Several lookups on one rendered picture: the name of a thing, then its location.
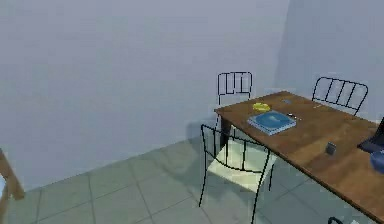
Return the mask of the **blue book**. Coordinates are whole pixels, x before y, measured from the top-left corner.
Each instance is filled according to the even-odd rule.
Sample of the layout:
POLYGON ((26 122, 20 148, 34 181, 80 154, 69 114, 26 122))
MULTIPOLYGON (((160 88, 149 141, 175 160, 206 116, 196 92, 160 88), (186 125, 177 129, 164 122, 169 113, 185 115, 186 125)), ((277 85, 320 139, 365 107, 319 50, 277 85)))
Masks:
POLYGON ((296 125, 296 121, 280 112, 271 110, 248 118, 247 122, 256 129, 271 136, 296 125))

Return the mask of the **brown wooden table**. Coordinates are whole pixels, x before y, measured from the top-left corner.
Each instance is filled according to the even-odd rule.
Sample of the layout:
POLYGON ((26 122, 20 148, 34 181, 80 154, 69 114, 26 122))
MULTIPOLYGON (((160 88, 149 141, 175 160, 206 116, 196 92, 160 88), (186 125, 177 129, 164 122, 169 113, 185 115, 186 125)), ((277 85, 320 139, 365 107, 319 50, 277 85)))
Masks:
POLYGON ((234 125, 370 219, 384 224, 384 174, 375 171, 370 155, 357 148, 374 134, 376 123, 286 91, 221 107, 216 113, 226 124, 234 125), (247 123, 257 113, 252 108, 257 102, 302 120, 293 128, 268 136, 247 123), (328 142, 336 145, 334 155, 325 152, 328 142))

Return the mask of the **black laptop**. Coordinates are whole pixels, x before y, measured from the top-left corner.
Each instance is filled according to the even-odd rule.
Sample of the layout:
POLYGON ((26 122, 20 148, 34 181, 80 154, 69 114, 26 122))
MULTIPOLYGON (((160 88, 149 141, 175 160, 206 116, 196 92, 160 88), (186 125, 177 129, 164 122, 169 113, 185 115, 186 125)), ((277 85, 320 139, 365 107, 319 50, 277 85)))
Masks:
POLYGON ((368 153, 384 149, 384 117, 382 118, 374 135, 359 143, 357 147, 368 153))

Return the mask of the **blue bowl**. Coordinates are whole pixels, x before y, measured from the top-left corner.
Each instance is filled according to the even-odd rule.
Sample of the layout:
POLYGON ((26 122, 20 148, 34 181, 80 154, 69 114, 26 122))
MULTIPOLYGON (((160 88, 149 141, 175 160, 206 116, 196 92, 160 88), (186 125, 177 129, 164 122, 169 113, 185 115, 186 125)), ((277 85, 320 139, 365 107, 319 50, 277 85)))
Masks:
POLYGON ((370 162, 375 171, 384 174, 384 150, 371 153, 370 162))

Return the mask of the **brown wooden furniture piece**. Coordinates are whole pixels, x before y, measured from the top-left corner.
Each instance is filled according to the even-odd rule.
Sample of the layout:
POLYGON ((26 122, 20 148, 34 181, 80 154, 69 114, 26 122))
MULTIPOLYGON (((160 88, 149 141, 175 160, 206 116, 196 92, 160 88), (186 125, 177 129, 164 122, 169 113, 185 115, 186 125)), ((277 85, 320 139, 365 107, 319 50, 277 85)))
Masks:
POLYGON ((0 224, 4 224, 9 199, 13 197, 15 200, 21 200, 24 195, 21 183, 0 148, 0 224))

